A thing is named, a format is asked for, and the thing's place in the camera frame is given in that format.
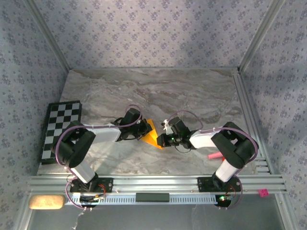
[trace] floral wallpaper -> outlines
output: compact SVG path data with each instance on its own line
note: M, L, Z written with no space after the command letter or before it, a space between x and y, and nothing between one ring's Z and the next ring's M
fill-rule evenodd
M59 101L66 73L23 2L0 7L0 229L9 230L27 176L38 169L47 106Z
M35 0L72 69L238 66L271 0Z
M307 3L286 1L245 76L272 162L307 229Z

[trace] orange block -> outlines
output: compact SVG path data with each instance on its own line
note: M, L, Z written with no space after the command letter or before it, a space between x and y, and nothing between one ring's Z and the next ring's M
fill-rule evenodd
M150 126L152 127L152 131L150 131L146 136L142 137L141 140L145 141L146 143L152 146L162 149L162 147L157 144L158 134L157 134L157 131L155 130L152 119L148 119L147 123L150 124Z

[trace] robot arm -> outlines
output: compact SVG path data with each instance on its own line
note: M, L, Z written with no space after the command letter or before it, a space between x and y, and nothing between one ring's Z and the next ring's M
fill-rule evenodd
M72 127L91 126L83 125L79 121L73 121L66 130ZM97 187L98 176L90 165L84 161L90 146L106 141L117 142L129 140L129 136L133 136L132 139L140 139L151 130L152 127L150 124L140 116L140 111L130 108L124 117L116 119L111 124L106 125L106 127L95 129L77 128L68 132L60 141L58 158L63 166L69 168L77 176L83 188L88 190L88 192L92 192Z
M215 132L190 131L178 117L170 121L165 120L162 125L166 133L157 138L157 143L161 147L182 145L191 150L203 147L219 149L225 160L212 176L212 182L218 190L226 186L226 183L250 161L258 149L255 140L252 139L252 143L251 138L232 122L217 128Z

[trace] chessboard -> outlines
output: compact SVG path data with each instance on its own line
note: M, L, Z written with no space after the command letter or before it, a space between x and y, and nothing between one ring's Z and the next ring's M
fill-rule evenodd
M48 106L43 127L41 146L41 163L56 163L55 154L51 148L56 144L57 137L72 121L80 121L82 104L80 101L51 103Z

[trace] gray marble table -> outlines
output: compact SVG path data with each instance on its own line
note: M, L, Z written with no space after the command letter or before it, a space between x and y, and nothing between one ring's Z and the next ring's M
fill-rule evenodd
M196 113L209 129L235 122L246 123L233 79L206 69L105 69L71 70L60 101L80 100L84 124L100 125L124 116L125 107L137 104L143 117L152 119L158 135L160 123L181 109ZM191 129L200 127L189 114L179 114ZM98 174L212 174L221 159L208 160L217 148L181 153L173 147L160 150L143 141L106 142L92 145L85 160ZM253 174L249 164L241 174ZM63 173L62 166L41 165L38 173Z

